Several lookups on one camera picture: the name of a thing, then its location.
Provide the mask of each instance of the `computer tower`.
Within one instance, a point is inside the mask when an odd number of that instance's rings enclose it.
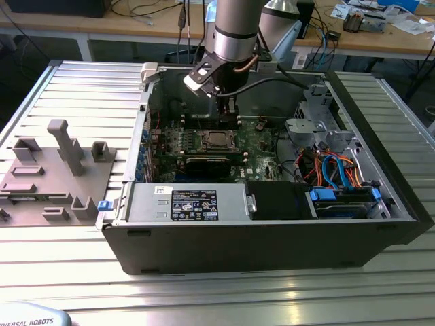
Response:
[[[307,34],[311,15],[314,10],[314,0],[298,0],[299,20],[302,22],[298,39],[304,39]]]

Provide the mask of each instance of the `sticker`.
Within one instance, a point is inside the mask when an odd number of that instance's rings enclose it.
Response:
[[[216,191],[173,190],[171,216],[173,221],[217,221]]]
[[[159,185],[157,187],[154,187],[154,193],[156,195],[170,195],[173,190],[174,190],[174,187],[167,187],[167,186],[163,186],[163,185]]]

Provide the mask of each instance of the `blue tab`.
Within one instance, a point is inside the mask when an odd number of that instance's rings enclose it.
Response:
[[[100,200],[97,206],[98,212],[108,212],[114,209],[114,202],[108,200]]]
[[[310,191],[310,197],[312,201],[316,201],[317,199],[319,199],[319,197],[317,196],[317,193],[315,192],[315,189]]]
[[[310,197],[312,201],[336,200],[334,190],[328,188],[314,188],[313,190],[310,191]]]
[[[376,189],[376,188],[372,189],[372,194],[373,194],[373,197],[375,197],[377,202],[381,200],[381,193],[379,192],[378,189]]]

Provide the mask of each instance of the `desk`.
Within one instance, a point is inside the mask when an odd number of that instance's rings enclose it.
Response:
[[[92,61],[92,49],[89,45],[90,40],[103,41],[127,41],[138,43],[177,43],[178,28],[177,21],[179,7],[175,7],[163,12],[152,15],[153,26],[148,26],[142,22],[129,17],[121,17],[108,11],[103,18],[84,18],[74,16],[59,16],[47,14],[16,14],[11,13],[9,7],[4,4],[10,17],[25,31],[29,36],[60,37],[75,39],[82,54],[83,60]],[[147,3],[145,0],[130,0],[131,5]],[[383,34],[361,32],[358,34],[343,31],[342,21],[327,16],[331,12],[332,6],[338,0],[322,0],[319,2],[319,12],[322,20],[331,29],[342,33],[341,39],[336,49],[336,54],[350,56],[368,56],[379,58],[399,58],[424,60],[430,50],[432,41],[429,33],[421,35],[411,35],[405,33],[391,25]],[[158,5],[149,8],[149,11],[166,7],[173,2],[163,0]],[[128,13],[125,0],[121,1],[116,9],[119,12]],[[417,15],[435,15],[435,9],[420,6]],[[201,6],[191,5],[191,44],[198,44],[202,36]],[[10,23],[10,21],[0,12],[0,34],[18,35],[20,32]],[[181,40],[181,44],[186,44],[186,34]],[[320,40],[315,34],[315,29],[309,29],[306,39],[299,39],[294,45],[293,51],[298,52],[295,63],[303,63],[303,59],[308,54],[316,51],[320,45]]]

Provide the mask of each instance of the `power supply label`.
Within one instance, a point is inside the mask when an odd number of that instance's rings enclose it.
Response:
[[[215,190],[173,190],[173,221],[217,221],[218,197]]]

